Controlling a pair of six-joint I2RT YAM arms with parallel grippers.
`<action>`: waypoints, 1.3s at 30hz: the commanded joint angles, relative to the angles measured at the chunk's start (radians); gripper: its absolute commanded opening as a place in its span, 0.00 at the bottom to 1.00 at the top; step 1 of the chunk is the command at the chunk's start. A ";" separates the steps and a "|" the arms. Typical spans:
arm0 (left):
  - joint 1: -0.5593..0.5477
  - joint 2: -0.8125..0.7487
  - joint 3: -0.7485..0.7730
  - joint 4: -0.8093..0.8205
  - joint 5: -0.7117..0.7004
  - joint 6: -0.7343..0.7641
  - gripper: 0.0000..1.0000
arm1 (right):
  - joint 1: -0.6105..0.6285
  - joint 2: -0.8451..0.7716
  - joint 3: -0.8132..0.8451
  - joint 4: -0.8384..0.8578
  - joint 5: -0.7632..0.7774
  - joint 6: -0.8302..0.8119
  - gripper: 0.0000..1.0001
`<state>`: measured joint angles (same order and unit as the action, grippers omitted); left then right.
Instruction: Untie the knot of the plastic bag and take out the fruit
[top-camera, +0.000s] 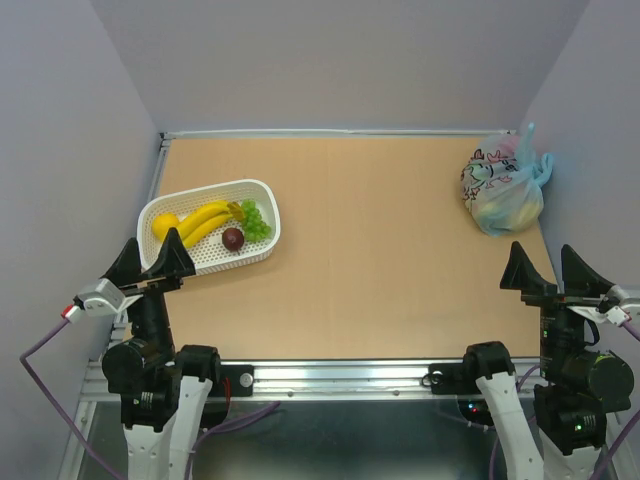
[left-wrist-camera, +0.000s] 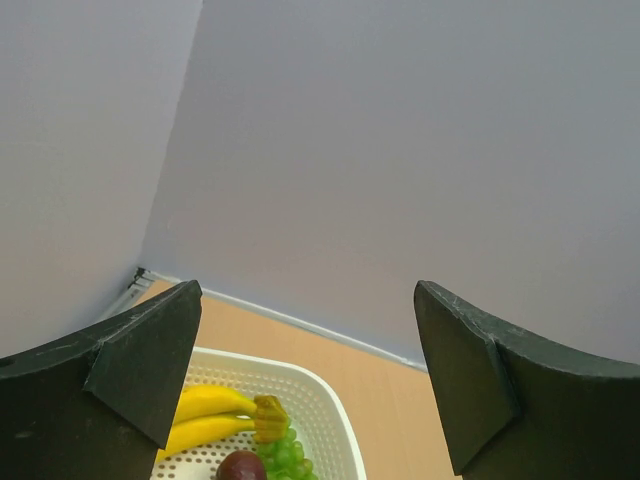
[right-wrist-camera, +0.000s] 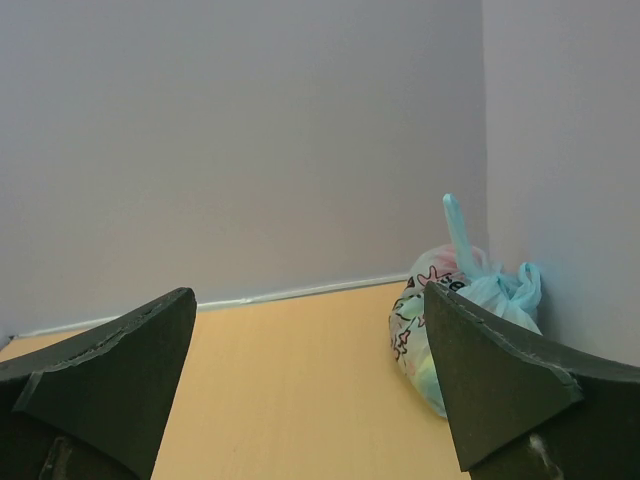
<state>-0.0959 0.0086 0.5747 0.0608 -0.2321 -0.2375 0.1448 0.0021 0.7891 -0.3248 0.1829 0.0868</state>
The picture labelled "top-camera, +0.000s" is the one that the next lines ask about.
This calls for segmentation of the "light blue printed plastic bag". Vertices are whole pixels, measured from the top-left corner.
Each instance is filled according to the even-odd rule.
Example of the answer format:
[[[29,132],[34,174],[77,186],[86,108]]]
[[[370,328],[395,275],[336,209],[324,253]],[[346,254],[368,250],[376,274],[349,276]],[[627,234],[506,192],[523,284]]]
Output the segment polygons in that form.
[[[554,158],[533,146],[535,125],[521,135],[491,135],[461,171],[461,198],[477,226],[493,237],[527,230],[544,208]]]

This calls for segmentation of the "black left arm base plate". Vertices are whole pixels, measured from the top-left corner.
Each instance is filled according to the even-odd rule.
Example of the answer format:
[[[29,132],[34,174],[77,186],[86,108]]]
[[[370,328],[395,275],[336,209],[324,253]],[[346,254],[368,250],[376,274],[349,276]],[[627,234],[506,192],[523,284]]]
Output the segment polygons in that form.
[[[220,382],[214,385],[209,394],[212,398],[226,396],[225,386],[230,387],[232,398],[246,398],[253,395],[255,368],[251,364],[223,363],[221,366]]]

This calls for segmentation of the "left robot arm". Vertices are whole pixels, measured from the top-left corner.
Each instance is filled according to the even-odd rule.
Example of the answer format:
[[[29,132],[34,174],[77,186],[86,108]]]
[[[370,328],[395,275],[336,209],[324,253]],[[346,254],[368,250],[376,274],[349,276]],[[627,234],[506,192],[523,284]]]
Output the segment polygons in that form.
[[[124,296],[131,336],[109,348],[101,365],[109,392],[120,398],[130,479],[187,479],[206,398],[222,382],[217,348],[177,349],[165,302],[195,273],[176,228],[155,263],[143,269],[130,239],[105,274]]]

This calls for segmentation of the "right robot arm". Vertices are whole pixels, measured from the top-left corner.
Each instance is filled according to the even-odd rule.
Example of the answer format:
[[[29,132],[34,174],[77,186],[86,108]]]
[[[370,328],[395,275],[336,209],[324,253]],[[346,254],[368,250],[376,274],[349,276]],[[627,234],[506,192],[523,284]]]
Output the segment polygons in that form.
[[[639,334],[639,293],[614,284],[570,246],[561,250],[564,285],[545,280],[520,243],[512,244],[500,281],[540,312],[540,374],[534,388],[539,434],[532,435],[517,390],[515,366],[500,342],[471,345],[460,366],[463,384],[488,405],[510,479],[597,479],[615,454],[606,440],[607,416],[631,407],[631,366],[595,350],[585,330],[600,325]]]

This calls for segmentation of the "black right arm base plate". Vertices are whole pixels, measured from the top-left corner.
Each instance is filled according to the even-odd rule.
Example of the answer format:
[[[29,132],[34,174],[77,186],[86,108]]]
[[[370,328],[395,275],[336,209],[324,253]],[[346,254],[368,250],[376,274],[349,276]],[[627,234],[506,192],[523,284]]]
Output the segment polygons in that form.
[[[430,364],[426,377],[434,395],[471,395],[478,392],[462,362]]]

